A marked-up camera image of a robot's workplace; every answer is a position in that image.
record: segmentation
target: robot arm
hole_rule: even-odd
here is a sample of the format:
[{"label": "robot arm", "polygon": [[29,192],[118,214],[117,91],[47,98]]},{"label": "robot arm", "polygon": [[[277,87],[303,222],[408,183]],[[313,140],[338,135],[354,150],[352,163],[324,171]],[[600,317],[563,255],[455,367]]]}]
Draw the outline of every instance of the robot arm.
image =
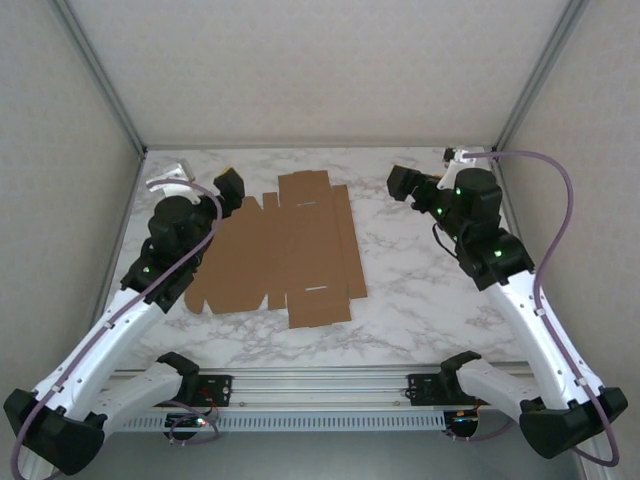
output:
[{"label": "robot arm", "polygon": [[[186,186],[191,177],[188,167],[178,164],[148,182],[152,189],[158,186],[155,180],[169,178],[182,185],[163,188],[171,196],[156,205],[148,225],[151,235],[122,279],[122,290],[58,368],[33,391],[16,389],[4,403],[19,438],[23,425],[29,425],[23,444],[67,475],[82,470],[104,440],[136,414],[170,399],[188,403],[195,394],[198,366],[173,352],[101,393],[122,355],[192,282],[213,235],[213,220],[229,216],[242,204],[244,184],[233,169],[214,180],[220,190],[215,201],[194,194]],[[192,256],[184,260],[189,252]]]},{"label": "robot arm", "polygon": [[[460,268],[484,291],[509,324],[533,372],[525,383],[492,367],[474,352],[445,361],[439,375],[445,392],[479,398],[517,421],[529,444],[552,458],[600,433],[603,424],[585,386],[597,392],[609,421],[627,407],[619,388],[605,388],[569,340],[553,309],[541,294],[534,303],[534,264],[518,238],[500,227],[502,190],[493,174],[476,168],[464,151],[448,149],[442,178],[395,166],[387,180],[398,201],[411,195],[411,208],[429,212],[455,244]],[[544,325],[546,315],[580,378]]]}]

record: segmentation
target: cable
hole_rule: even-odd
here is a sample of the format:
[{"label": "cable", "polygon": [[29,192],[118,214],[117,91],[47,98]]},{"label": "cable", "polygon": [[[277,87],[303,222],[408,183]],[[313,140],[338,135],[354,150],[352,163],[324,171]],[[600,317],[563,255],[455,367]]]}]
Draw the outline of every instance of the cable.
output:
[{"label": "cable", "polygon": [[433,227],[431,227],[431,233],[433,233],[433,238],[436,239],[436,243],[438,245],[440,245],[440,247],[442,247],[442,249],[447,252],[449,255],[451,255],[453,258],[455,258],[456,260],[458,259],[458,257],[456,257],[456,254],[453,253],[451,250],[449,250],[447,247],[444,246],[444,244],[440,241],[440,236],[438,235],[438,230],[437,228],[440,228],[440,230],[442,230],[442,228],[440,227],[440,225],[438,225],[437,223],[433,224]]},{"label": "cable", "polygon": [[[147,187],[155,187],[156,185],[165,185],[165,184],[176,184],[176,185],[184,185],[187,187],[191,187],[192,189],[209,197],[213,201],[213,204],[216,207],[216,221],[211,226],[211,231],[209,232],[209,234],[200,243],[198,243],[198,245],[193,247],[189,252],[187,252],[184,255],[184,257],[182,257],[180,260],[174,263],[171,267],[169,267],[169,269],[166,272],[160,275],[156,281],[154,281],[151,285],[145,288],[140,294],[136,295],[131,301],[129,301],[116,313],[114,313],[113,316],[109,318],[109,323],[111,323],[112,325],[115,325],[115,323],[120,319],[120,317],[122,317],[131,307],[133,307],[138,302],[142,301],[147,295],[149,295],[153,290],[155,290],[162,282],[164,282],[167,279],[167,277],[169,277],[169,275],[171,275],[178,268],[180,268],[186,261],[188,261],[196,253],[198,253],[200,250],[205,248],[209,244],[209,242],[213,239],[213,236],[215,235],[216,231],[220,226],[220,223],[222,220],[222,206],[220,205],[220,201],[216,198],[216,196],[212,192],[210,192],[204,187],[201,187],[200,185],[196,185],[184,180],[178,180],[174,178],[149,182]],[[69,366],[67,366],[64,372],[60,374],[60,376],[58,377],[58,380],[56,380],[52,388],[59,389],[64,385],[64,382],[67,380],[67,378],[69,378],[69,375],[71,375],[71,373],[78,367],[82,359],[87,355],[87,353],[89,353],[89,351],[91,351],[91,349],[98,342],[98,340],[100,340],[102,336],[108,331],[110,331],[109,328],[102,327],[93,335],[93,337],[91,337],[87,341],[85,346],[82,347],[82,349],[73,358],[73,360],[71,360],[71,362],[69,363]],[[27,436],[27,432],[29,431],[29,428],[33,424],[34,419],[42,411],[42,409],[49,402],[49,400],[51,400],[51,397],[53,397],[55,393],[56,392],[52,389],[52,390],[49,390],[44,395],[44,397],[42,397],[42,400],[40,400],[36,404],[36,406],[33,408],[33,410],[31,410],[29,415],[27,415],[27,418],[22,424],[20,431],[16,435],[16,441],[13,444],[13,449],[11,451],[11,474],[13,475],[14,480],[27,480],[20,473],[20,468],[18,466],[18,458],[20,456],[20,447],[22,446]],[[61,472],[59,471],[55,472],[54,474],[50,475],[44,480],[53,480],[58,476],[60,476],[60,474]]]},{"label": "cable", "polygon": [[483,442],[485,440],[491,440],[492,438],[496,438],[502,435],[505,432],[508,432],[511,427],[513,427],[513,421],[509,418],[507,419],[507,423],[505,423],[502,427],[500,427],[495,432],[487,433],[486,435],[479,435],[477,437],[459,437],[451,430],[446,430],[444,433],[447,437],[450,437],[454,442],[456,442],[459,438],[463,439],[465,442]]},{"label": "cable", "polygon": [[[556,170],[560,172],[560,175],[562,175],[562,179],[564,180],[564,184],[567,189],[567,210],[564,216],[564,220],[560,225],[560,229],[558,230],[558,233],[556,234],[555,238],[551,242],[551,245],[549,245],[549,248],[544,254],[544,257],[540,262],[540,266],[538,267],[538,271],[536,272],[536,276],[533,281],[534,303],[535,303],[536,309],[542,309],[543,308],[542,300],[540,298],[542,295],[542,279],[544,278],[544,275],[547,271],[549,260],[551,259],[551,256],[553,255],[556,248],[558,247],[560,240],[562,240],[562,237],[564,237],[564,234],[567,231],[567,227],[569,226],[569,222],[571,221],[571,217],[573,215],[574,192],[573,192],[573,184],[571,183],[571,178],[569,177],[569,173],[560,164],[560,162],[558,162],[557,160],[547,155],[544,155],[538,152],[515,150],[510,152],[465,153],[462,157],[463,158],[494,158],[494,157],[537,158],[538,160],[542,160],[543,162],[546,162],[549,165],[555,167]],[[542,314],[540,315],[540,318],[542,319],[544,326],[549,332],[549,335],[551,335],[551,338],[553,339],[554,343],[558,347],[558,350],[560,351],[565,361],[569,365],[571,372],[575,375],[576,380],[580,380],[581,378],[583,378],[580,368],[571,357],[571,354],[569,353],[569,351],[567,350],[567,347],[562,342],[562,339],[558,335],[558,332],[553,327],[553,324],[549,320],[549,317],[547,317],[546,314]],[[589,400],[591,400],[591,403],[593,404],[596,411],[598,412],[598,416],[600,417],[600,421],[602,422],[602,425],[607,435],[607,439],[609,440],[609,444],[611,446],[611,460],[603,460],[601,458],[594,457],[593,455],[587,452],[584,452],[578,448],[574,448],[573,450],[581,457],[584,457],[587,460],[597,463],[598,465],[602,465],[604,467],[615,467],[620,462],[620,451],[618,449],[618,442],[616,441],[615,434],[613,433],[611,422],[609,421],[609,418],[607,417],[607,414],[605,413],[604,408],[602,408],[602,404],[600,403],[600,400],[598,400],[598,397],[596,396],[594,391],[591,389],[591,387],[589,385],[582,385],[582,388],[584,388],[587,394],[587,397],[589,397]]]},{"label": "cable", "polygon": [[180,425],[182,422],[191,418],[201,418],[206,423],[210,423],[211,426],[213,427],[213,431],[215,432],[215,434],[213,435],[213,437],[207,437],[202,440],[182,440],[183,446],[184,445],[202,445],[204,443],[211,443],[217,440],[218,438],[220,438],[220,431],[218,430],[218,426],[216,425],[215,419],[211,421],[204,413],[199,412],[198,410],[196,410],[195,408],[187,404],[176,402],[174,400],[168,400],[166,402],[162,402],[162,405],[173,405],[174,407],[184,408],[185,410],[191,413],[191,415],[185,415],[184,417],[177,419],[175,422],[173,422],[173,425],[171,425],[171,430],[169,430],[169,441],[172,444],[175,441],[175,438],[173,437],[173,432],[175,431],[176,427],[178,427],[178,425]]}]

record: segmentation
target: flat cardboard box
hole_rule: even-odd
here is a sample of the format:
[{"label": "flat cardboard box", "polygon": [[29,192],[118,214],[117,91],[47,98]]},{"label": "flat cardboard box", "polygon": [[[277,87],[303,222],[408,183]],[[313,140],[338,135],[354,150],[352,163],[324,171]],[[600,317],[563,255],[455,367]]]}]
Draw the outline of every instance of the flat cardboard box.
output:
[{"label": "flat cardboard box", "polygon": [[289,328],[351,320],[349,300],[367,296],[346,185],[326,171],[278,177],[280,195],[254,197],[226,219],[185,293],[202,313],[287,308]]}]

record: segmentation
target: cardboard sheet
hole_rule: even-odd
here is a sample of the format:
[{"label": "cardboard sheet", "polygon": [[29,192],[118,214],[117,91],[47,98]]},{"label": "cardboard sheet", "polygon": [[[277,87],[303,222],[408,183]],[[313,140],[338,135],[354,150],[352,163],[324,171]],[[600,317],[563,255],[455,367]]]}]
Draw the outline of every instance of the cardboard sheet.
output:
[{"label": "cardboard sheet", "polygon": [[331,186],[326,171],[278,177],[280,194],[254,197],[226,219],[185,293],[202,313],[287,308],[289,327],[351,320],[349,300],[367,289],[346,185]]}]

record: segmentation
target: white marble surface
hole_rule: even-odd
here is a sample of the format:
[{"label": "white marble surface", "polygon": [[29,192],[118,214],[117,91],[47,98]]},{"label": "white marble surface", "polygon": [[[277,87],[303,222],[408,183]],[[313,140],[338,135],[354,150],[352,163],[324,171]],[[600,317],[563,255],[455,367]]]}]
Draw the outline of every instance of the white marble surface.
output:
[{"label": "white marble surface", "polygon": [[[472,349],[489,361],[522,360],[504,320],[461,273],[431,235],[432,220],[395,202],[386,178],[393,164],[442,172],[442,149],[250,149],[152,151],[142,180],[179,159],[188,160],[197,183],[231,165],[247,195],[277,191],[277,177],[326,169],[332,184],[349,187],[369,298],[353,300],[353,320],[319,328],[288,329],[286,310],[212,315],[190,313],[178,301],[120,363],[148,367],[173,350],[203,368],[303,367],[439,363]],[[147,221],[161,198],[138,189],[112,291],[148,236]]]}]

